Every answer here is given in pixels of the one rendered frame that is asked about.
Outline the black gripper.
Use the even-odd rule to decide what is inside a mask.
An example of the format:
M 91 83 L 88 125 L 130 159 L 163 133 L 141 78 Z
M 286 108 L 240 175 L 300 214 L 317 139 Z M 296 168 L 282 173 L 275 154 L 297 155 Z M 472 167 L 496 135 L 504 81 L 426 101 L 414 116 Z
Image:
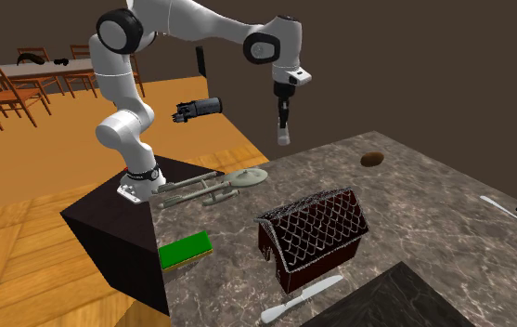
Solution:
M 278 97 L 278 145 L 287 146 L 291 143 L 288 128 L 289 100 L 294 96 L 296 86 L 274 82 L 274 94 Z

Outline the grey spaceship model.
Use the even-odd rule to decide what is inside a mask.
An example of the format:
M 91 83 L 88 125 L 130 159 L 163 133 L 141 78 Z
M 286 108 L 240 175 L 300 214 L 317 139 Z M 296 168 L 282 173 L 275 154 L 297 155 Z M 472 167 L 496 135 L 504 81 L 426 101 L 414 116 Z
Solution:
M 197 177 L 185 179 L 176 183 L 166 183 L 153 191 L 153 194 L 163 194 L 168 191 L 182 189 L 197 183 L 202 186 L 201 190 L 190 192 L 186 195 L 174 195 L 161 201 L 158 205 L 160 209 L 167 209 L 180 203 L 208 196 L 202 201 L 203 206 L 218 204 L 239 195 L 240 189 L 257 186 L 268 178 L 268 173 L 260 168 L 245 168 L 224 175 L 223 180 L 215 185 L 209 186 L 207 180 L 218 177 L 216 171 L 203 174 Z

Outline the black cylindrical device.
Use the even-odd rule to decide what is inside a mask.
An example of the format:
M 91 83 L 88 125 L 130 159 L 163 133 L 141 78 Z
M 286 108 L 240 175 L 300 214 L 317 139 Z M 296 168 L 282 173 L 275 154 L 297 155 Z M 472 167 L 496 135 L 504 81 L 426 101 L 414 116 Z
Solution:
M 222 111 L 220 98 L 205 98 L 177 104 L 176 113 L 172 117 L 175 123 L 186 123 L 190 119 Z

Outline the brown potato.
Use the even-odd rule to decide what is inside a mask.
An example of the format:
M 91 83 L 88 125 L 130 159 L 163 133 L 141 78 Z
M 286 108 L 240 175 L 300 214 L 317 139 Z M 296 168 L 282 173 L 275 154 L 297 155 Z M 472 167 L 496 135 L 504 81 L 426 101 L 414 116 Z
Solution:
M 384 154 L 379 151 L 371 151 L 365 153 L 360 158 L 360 164 L 364 167 L 373 167 L 380 165 L 384 160 Z

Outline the dark red gingerbread house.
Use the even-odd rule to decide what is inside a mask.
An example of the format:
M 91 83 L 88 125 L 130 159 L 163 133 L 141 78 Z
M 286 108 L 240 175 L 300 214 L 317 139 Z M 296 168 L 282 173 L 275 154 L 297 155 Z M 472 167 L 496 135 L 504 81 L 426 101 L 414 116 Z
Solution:
M 289 294 L 352 259 L 369 232 L 349 187 L 323 190 L 269 210 L 258 223 L 258 248 L 276 261 L 275 277 Z

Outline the wooden chair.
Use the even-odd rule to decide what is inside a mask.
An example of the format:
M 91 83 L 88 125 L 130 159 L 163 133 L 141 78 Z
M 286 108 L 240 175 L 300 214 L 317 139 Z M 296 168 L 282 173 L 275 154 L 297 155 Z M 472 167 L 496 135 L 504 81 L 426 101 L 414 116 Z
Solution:
M 20 47 L 18 48 L 18 52 L 20 55 L 23 54 L 32 54 L 34 57 L 38 57 L 42 59 L 43 61 L 50 61 L 50 58 L 46 52 L 46 50 L 43 47 Z M 50 77 L 37 77 L 37 78 L 21 78 L 17 79 L 15 82 L 15 86 L 17 88 L 25 88 L 27 85 L 39 88 L 45 97 L 47 102 L 50 102 L 50 99 L 45 92 L 45 89 L 49 85 L 56 84 L 58 89 L 60 90 L 60 93 L 62 95 L 65 95 L 64 90 L 61 86 L 61 83 L 57 76 L 50 76 Z
M 139 87 L 139 90 L 141 91 L 142 98 L 144 98 L 146 96 L 146 94 L 145 94 L 145 89 L 144 89 L 144 86 L 143 86 L 143 83 L 142 83 L 141 75 L 140 75 L 140 72 L 139 72 L 139 67 L 138 67 L 138 62 L 137 62 L 137 59 L 136 59 L 136 55 L 135 54 L 131 54 L 130 55 L 130 60 L 131 60 L 132 71 L 133 71 L 133 76 L 134 76 L 136 85 Z
M 16 88 L 14 83 L 0 68 L 0 113 L 3 116 L 7 118 L 7 113 L 13 111 L 21 118 L 21 113 L 24 112 L 32 125 L 36 127 L 37 123 L 32 117 L 30 107 L 38 101 L 43 104 L 48 115 L 51 115 L 52 111 L 49 109 L 48 101 L 40 89 Z M 0 130 L 4 130 L 1 121 Z
M 70 45 L 70 50 L 73 59 L 88 59 L 90 57 L 89 46 L 87 45 Z M 75 73 L 73 75 L 67 75 L 64 80 L 70 90 L 71 96 L 74 98 L 74 92 L 72 90 L 72 84 L 81 84 L 84 89 L 91 90 L 95 97 L 97 97 L 95 82 L 97 78 L 92 72 Z

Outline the green sponge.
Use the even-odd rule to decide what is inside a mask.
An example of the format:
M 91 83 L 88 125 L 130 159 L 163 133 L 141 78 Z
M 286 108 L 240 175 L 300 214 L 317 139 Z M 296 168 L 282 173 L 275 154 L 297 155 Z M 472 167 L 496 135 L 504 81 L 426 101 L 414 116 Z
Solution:
M 213 246 L 205 230 L 168 243 L 158 249 L 163 272 L 181 268 L 212 252 Z

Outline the white knife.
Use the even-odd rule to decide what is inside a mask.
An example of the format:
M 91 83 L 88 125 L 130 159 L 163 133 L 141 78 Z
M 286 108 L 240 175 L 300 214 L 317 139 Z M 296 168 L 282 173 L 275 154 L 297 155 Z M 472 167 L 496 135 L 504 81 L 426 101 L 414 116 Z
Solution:
M 304 288 L 299 296 L 293 298 L 289 302 L 264 310 L 260 316 L 262 323 L 270 323 L 276 320 L 287 310 L 301 304 L 302 302 L 308 300 L 312 296 L 319 294 L 320 292 L 330 288 L 332 285 L 336 284 L 342 279 L 342 275 L 334 275 Z

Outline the dark robot stand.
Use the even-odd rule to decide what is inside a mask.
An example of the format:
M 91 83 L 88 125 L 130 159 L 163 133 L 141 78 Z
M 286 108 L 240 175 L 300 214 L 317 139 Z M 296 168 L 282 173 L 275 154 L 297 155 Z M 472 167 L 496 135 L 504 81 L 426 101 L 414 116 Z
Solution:
M 122 170 L 60 212 L 113 289 L 170 314 L 148 203 L 117 193 Z

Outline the dark marble block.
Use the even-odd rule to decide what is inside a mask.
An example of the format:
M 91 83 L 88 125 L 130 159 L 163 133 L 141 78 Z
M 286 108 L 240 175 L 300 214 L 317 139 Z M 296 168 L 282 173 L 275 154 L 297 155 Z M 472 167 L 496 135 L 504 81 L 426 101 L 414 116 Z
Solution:
M 404 262 L 300 327 L 475 327 Z

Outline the grey dining table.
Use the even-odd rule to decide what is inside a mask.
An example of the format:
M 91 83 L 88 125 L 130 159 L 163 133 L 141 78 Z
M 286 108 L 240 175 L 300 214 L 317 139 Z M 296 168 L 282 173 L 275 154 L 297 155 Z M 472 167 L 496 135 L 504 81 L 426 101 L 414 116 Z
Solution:
M 91 59 L 70 59 L 68 65 L 57 65 L 53 61 L 43 65 L 35 63 L 7 64 L 1 65 L 0 70 L 9 79 L 61 76 L 94 71 Z

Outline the black wall panel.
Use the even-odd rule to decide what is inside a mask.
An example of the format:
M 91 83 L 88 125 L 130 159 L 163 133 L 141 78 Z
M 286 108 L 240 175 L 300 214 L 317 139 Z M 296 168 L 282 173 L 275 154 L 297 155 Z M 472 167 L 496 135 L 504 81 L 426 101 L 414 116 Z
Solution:
M 197 46 L 195 48 L 196 50 L 196 59 L 197 59 L 197 66 L 198 66 L 198 72 L 201 76 L 204 78 L 207 77 L 206 73 L 206 66 L 205 66 L 205 56 L 204 56 L 204 49 L 202 46 Z

